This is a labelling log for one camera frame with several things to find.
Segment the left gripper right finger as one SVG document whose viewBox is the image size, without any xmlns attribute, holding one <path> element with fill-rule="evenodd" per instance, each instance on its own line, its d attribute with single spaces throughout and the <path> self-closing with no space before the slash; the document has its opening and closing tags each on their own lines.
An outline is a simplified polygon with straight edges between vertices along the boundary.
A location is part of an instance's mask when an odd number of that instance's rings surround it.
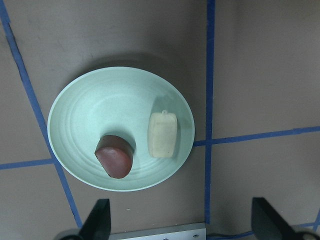
<svg viewBox="0 0 320 240">
<path fill-rule="evenodd" d="M 264 197 L 253 197 L 251 228 L 258 240 L 302 240 L 303 235 L 279 215 Z"/>
</svg>

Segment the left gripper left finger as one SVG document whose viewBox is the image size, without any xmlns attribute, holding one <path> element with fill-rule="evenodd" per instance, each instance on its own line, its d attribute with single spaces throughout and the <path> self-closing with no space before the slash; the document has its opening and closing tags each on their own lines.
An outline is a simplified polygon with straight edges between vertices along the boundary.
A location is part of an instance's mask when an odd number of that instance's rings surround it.
<svg viewBox="0 0 320 240">
<path fill-rule="evenodd" d="M 110 200 L 99 199 L 78 235 L 81 240 L 108 240 L 111 234 Z"/>
</svg>

